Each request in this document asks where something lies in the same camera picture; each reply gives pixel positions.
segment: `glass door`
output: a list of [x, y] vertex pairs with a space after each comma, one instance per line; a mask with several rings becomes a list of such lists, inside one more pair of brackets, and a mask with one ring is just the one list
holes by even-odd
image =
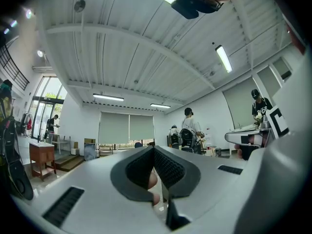
[[42, 136], [45, 133], [47, 120], [51, 117], [53, 104], [52, 103], [46, 103], [46, 102], [40, 102], [36, 115], [34, 117], [34, 127], [32, 132], [32, 138], [35, 139], [41, 139]]

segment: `box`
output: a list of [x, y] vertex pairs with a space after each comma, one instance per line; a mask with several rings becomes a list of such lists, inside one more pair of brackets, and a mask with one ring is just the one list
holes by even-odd
[[85, 138], [84, 139], [84, 143], [90, 143], [90, 144], [95, 144], [96, 143], [96, 139], [95, 138]]
[[80, 149], [72, 148], [71, 149], [71, 155], [80, 155]]

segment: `wooden table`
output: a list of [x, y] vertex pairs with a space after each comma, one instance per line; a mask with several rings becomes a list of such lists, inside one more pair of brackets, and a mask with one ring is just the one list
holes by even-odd
[[[29, 158], [32, 176], [38, 176], [43, 181], [43, 177], [48, 173], [54, 171], [57, 174], [54, 162], [54, 145], [44, 142], [29, 143]], [[34, 170], [32, 161], [38, 165], [39, 171]]]

